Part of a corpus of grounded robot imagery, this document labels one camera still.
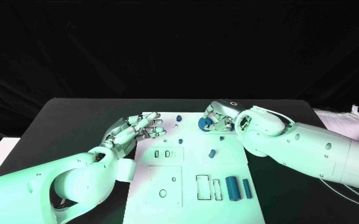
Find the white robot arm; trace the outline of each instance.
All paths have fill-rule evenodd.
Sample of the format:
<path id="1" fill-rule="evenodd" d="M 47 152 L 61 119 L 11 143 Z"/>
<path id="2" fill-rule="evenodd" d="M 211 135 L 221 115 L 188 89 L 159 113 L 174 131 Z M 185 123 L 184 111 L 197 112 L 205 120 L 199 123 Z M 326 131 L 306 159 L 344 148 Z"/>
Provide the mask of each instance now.
<path id="1" fill-rule="evenodd" d="M 67 223 L 107 199 L 116 180 L 132 181 L 136 162 L 123 157 L 139 141 L 166 134 L 155 125 L 161 114 L 122 118 L 109 128 L 101 145 L 87 153 L 0 177 L 0 223 Z M 51 185 L 71 207 L 54 207 Z"/>
<path id="2" fill-rule="evenodd" d="M 359 141 L 254 106 L 246 109 L 231 100 L 214 101 L 204 118 L 214 113 L 217 123 L 204 130 L 236 127 L 238 140 L 257 156 L 321 179 L 359 187 Z M 279 116 L 287 119 L 283 123 Z"/>

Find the circular hole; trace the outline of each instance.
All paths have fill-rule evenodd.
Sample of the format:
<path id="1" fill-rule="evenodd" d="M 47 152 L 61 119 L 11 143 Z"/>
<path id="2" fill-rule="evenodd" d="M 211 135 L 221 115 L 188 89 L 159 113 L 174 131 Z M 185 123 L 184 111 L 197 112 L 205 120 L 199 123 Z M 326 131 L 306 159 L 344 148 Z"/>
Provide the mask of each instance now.
<path id="1" fill-rule="evenodd" d="M 161 192 L 159 192 L 159 196 L 163 198 L 166 196 L 166 194 L 168 194 L 166 190 L 162 189 Z"/>

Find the black table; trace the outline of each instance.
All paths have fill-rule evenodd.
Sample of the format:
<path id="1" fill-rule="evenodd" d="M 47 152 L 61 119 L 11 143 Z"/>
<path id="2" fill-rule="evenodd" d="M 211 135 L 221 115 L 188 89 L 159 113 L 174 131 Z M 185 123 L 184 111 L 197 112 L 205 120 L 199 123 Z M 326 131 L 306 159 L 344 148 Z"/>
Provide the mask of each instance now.
<path id="1" fill-rule="evenodd" d="M 296 122 L 325 125 L 305 101 L 236 100 L 287 115 Z M 204 112 L 211 100 L 52 99 L 34 120 L 3 165 L 0 176 L 51 162 L 100 145 L 104 132 L 120 117 L 145 111 Z M 321 182 L 247 152 L 248 165 L 267 223 L 358 223 L 359 206 Z M 70 223 L 123 223 L 129 183 L 116 182 L 109 199 Z M 344 191 L 344 185 L 331 183 Z"/>

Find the black curtain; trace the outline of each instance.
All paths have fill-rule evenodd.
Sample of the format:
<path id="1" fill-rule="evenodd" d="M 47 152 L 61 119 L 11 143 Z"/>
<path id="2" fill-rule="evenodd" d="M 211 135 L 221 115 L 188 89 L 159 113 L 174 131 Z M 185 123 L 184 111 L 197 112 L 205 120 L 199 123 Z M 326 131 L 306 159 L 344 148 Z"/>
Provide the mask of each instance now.
<path id="1" fill-rule="evenodd" d="M 54 97 L 358 103 L 357 0 L 2 0 L 0 133 Z"/>

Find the cable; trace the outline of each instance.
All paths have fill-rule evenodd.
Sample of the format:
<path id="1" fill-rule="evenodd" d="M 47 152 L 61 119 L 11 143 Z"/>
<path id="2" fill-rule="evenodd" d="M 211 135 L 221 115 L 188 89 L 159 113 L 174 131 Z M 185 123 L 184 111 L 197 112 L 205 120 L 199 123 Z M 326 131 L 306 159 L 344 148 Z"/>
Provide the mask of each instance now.
<path id="1" fill-rule="evenodd" d="M 347 184 L 345 186 L 359 195 L 359 193 Z"/>
<path id="2" fill-rule="evenodd" d="M 325 183 L 325 185 L 344 197 L 347 198 L 349 201 L 352 201 L 354 203 L 359 204 L 359 202 L 357 202 L 355 200 L 352 200 L 351 198 L 348 198 L 344 194 L 341 194 L 329 185 L 328 183 L 321 179 L 321 181 Z"/>

